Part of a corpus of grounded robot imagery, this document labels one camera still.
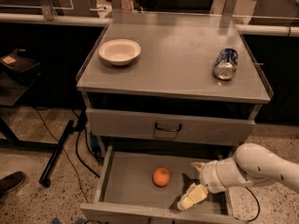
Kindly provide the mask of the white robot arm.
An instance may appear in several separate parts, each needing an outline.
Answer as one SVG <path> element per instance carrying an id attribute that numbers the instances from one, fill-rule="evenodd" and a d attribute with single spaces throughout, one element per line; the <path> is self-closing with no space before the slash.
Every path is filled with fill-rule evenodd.
<path id="1" fill-rule="evenodd" d="M 202 202 L 209 193 L 225 192 L 231 187 L 248 188 L 278 182 L 299 192 L 299 165 L 254 143 L 241 145 L 230 158 L 192 165 L 199 173 L 200 184 L 191 184 L 181 196 L 177 204 L 180 211 Z"/>

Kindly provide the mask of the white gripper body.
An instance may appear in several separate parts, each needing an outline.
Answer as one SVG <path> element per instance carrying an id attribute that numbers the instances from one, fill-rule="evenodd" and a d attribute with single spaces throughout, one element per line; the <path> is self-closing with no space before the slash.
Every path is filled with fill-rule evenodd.
<path id="1" fill-rule="evenodd" d="M 213 194 L 226 191 L 217 173 L 217 161 L 204 163 L 199 171 L 200 183 Z"/>

